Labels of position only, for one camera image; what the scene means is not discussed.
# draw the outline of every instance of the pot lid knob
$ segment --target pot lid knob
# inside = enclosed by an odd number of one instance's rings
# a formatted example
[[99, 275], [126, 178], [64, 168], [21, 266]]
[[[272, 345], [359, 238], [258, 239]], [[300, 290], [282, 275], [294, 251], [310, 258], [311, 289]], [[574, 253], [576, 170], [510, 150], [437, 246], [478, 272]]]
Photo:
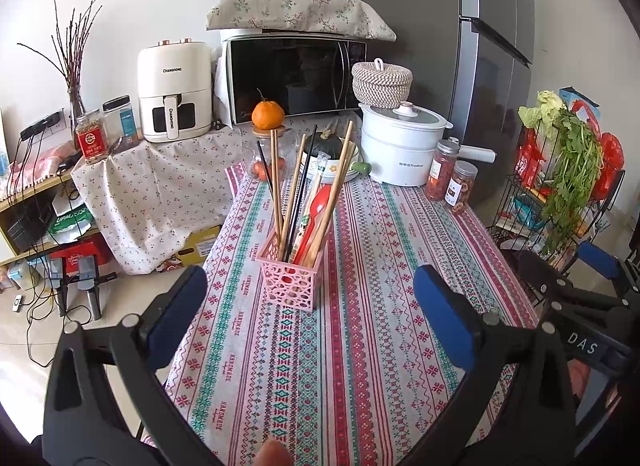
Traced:
[[394, 108], [394, 112], [406, 117], [416, 117], [418, 115], [418, 112], [414, 110], [414, 104], [407, 100], [400, 101], [400, 106]]

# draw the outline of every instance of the black chopstick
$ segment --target black chopstick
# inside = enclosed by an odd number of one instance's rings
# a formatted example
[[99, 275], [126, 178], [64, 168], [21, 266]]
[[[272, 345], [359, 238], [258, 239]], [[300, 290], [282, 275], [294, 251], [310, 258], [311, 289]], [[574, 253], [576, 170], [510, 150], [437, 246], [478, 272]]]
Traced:
[[311, 141], [309, 143], [309, 151], [306, 153], [305, 167], [303, 168], [302, 175], [300, 176], [302, 180], [300, 181], [300, 185], [298, 186], [298, 192], [296, 194], [296, 205], [294, 207], [293, 222], [289, 226], [289, 232], [287, 233], [286, 240], [288, 240], [288, 243], [287, 243], [287, 250], [284, 256], [284, 261], [289, 261], [289, 256], [291, 256], [291, 252], [293, 250], [293, 241], [295, 239], [295, 234], [297, 231], [296, 224], [298, 223], [298, 215], [300, 214], [300, 208], [302, 206], [302, 197], [305, 192], [306, 174], [309, 171], [309, 163], [311, 162], [311, 153], [313, 152], [314, 141], [316, 140], [316, 131], [318, 131], [318, 125], [314, 126], [314, 132], [311, 135]]
[[267, 182], [269, 183], [269, 191], [271, 192], [271, 198], [273, 198], [273, 182], [271, 181], [271, 175], [269, 175], [269, 169], [267, 168], [267, 161], [264, 158], [264, 153], [262, 152], [262, 146], [260, 146], [260, 141], [256, 141], [255, 144], [258, 145], [258, 151], [260, 152], [260, 159], [262, 160], [262, 167], [264, 168], [264, 173], [267, 176]]

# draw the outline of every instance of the pink utensil holder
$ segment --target pink utensil holder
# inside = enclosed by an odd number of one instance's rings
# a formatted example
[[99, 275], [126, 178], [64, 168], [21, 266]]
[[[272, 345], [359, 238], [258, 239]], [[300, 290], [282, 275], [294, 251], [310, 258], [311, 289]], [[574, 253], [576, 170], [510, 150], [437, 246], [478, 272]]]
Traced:
[[260, 262], [262, 294], [265, 300], [277, 305], [313, 311], [324, 247], [313, 268], [278, 261], [277, 254], [275, 233], [271, 232], [256, 258]]

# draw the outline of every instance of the yellow cardboard box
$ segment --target yellow cardboard box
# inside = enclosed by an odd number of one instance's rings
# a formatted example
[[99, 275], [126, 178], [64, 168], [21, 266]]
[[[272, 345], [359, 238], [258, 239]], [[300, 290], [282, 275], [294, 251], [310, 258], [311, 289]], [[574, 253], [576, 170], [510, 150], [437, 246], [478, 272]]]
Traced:
[[187, 238], [184, 247], [177, 253], [173, 253], [169, 258], [162, 262], [156, 271], [171, 271], [179, 267], [187, 267], [188, 265], [196, 265], [202, 263], [209, 256], [209, 252], [213, 247], [220, 233], [222, 226], [213, 226], [197, 233], [193, 233]]

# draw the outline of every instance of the gray refrigerator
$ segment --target gray refrigerator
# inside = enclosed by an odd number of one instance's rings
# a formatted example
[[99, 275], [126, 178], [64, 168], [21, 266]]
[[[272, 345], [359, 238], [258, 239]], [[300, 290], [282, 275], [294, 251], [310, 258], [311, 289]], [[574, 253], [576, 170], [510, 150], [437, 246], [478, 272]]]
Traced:
[[490, 197], [513, 170], [521, 130], [518, 107], [529, 94], [533, 0], [363, 0], [396, 32], [369, 43], [367, 57], [414, 74], [409, 100], [449, 118], [449, 135], [493, 149], [476, 163], [472, 202]]

